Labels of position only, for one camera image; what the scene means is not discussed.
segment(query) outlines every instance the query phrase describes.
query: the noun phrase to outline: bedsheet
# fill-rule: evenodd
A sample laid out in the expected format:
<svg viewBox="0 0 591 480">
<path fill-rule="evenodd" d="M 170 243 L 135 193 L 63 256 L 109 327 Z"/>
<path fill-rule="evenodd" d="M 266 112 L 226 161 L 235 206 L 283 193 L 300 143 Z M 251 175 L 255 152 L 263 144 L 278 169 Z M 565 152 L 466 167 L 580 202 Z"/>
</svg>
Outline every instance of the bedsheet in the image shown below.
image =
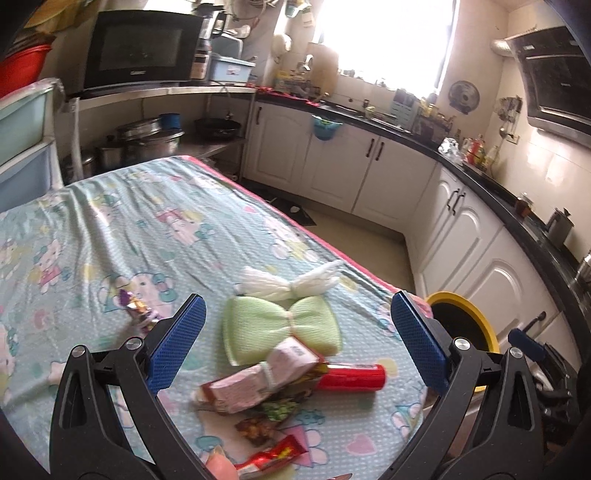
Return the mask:
<svg viewBox="0 0 591 480">
<path fill-rule="evenodd" d="M 190 157 L 106 173 L 4 212 L 0 246 L 0 400 L 46 468 L 53 403 L 71 348 L 118 348 L 133 334 L 118 288 L 163 316 L 192 292 L 205 299 L 205 327 L 158 398 L 202 459 L 221 445 L 244 461 L 257 450 L 234 429 L 245 415 L 220 416 L 191 400 L 200 384 L 236 371 L 222 346 L 221 315 L 239 273 L 249 265 L 291 279 L 343 257 Z M 342 353 L 331 359 L 380 363 L 388 381 L 376 394 L 313 395 L 278 433 L 293 434 L 308 453 L 276 478 L 377 478 L 422 420 L 426 387 L 389 313 L 397 289 L 345 260 L 340 283 L 324 294 L 343 336 Z M 121 392 L 112 395 L 134 452 L 149 459 Z"/>
</svg>

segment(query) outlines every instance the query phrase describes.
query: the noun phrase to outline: kettle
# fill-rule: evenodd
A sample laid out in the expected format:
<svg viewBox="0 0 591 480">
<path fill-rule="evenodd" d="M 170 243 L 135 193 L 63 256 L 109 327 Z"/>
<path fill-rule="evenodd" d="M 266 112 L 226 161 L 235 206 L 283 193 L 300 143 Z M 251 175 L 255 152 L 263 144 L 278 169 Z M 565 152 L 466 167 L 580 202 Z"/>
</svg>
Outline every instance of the kettle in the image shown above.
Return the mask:
<svg viewBox="0 0 591 480">
<path fill-rule="evenodd" d="M 546 238 L 550 240 L 556 248 L 561 248 L 564 244 L 564 241 L 568 237 L 570 231 L 574 227 L 573 222 L 569 219 L 570 213 L 565 208 L 564 213 L 558 209 L 554 210 L 554 213 L 548 220 L 548 223 L 545 226 L 546 230 Z"/>
</svg>

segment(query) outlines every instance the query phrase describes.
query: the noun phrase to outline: floor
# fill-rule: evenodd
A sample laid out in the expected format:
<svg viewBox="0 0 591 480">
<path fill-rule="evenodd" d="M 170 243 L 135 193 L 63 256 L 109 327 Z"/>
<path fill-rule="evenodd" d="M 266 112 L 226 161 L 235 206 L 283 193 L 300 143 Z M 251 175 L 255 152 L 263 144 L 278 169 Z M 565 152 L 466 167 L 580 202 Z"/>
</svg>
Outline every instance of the floor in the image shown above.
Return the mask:
<svg viewBox="0 0 591 480">
<path fill-rule="evenodd" d="M 413 274 L 404 243 L 325 213 L 309 208 L 306 212 L 317 223 L 306 227 L 310 232 L 390 285 L 414 292 Z"/>
</svg>

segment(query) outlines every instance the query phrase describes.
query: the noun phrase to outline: range hood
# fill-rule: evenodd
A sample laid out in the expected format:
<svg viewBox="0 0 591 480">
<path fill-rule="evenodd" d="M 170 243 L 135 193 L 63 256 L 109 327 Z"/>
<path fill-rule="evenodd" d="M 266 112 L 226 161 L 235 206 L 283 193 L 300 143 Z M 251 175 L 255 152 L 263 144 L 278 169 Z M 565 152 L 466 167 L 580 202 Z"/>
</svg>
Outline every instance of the range hood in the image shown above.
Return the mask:
<svg viewBox="0 0 591 480">
<path fill-rule="evenodd" d="M 556 27 L 507 42 L 523 77 L 530 125 L 591 148 L 591 63 L 580 41 L 567 27 Z"/>
</svg>

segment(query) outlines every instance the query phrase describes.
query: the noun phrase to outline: black countertop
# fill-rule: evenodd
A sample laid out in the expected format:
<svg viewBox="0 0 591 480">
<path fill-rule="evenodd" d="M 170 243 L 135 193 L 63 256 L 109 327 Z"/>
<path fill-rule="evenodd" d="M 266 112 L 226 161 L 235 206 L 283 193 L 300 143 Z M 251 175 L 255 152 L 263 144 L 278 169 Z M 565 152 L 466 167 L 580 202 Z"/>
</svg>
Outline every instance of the black countertop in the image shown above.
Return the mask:
<svg viewBox="0 0 591 480">
<path fill-rule="evenodd" d="M 512 207 L 515 201 L 513 194 L 487 177 L 481 177 L 471 170 L 464 170 L 461 166 L 442 157 L 432 145 L 425 145 L 415 140 L 412 134 L 402 129 L 378 125 L 353 112 L 346 112 L 328 103 L 314 106 L 303 100 L 274 95 L 259 95 L 256 100 L 310 112 L 362 128 L 406 145 L 442 164 L 476 193 L 501 219 L 505 228 L 521 246 L 540 274 L 558 310 L 564 313 L 582 360 L 591 353 L 591 295 L 587 288 L 574 281 L 576 260 L 566 247 L 558 250 L 548 242 L 543 234 L 543 223 L 539 218 L 531 215 L 523 220 L 515 214 Z"/>
</svg>

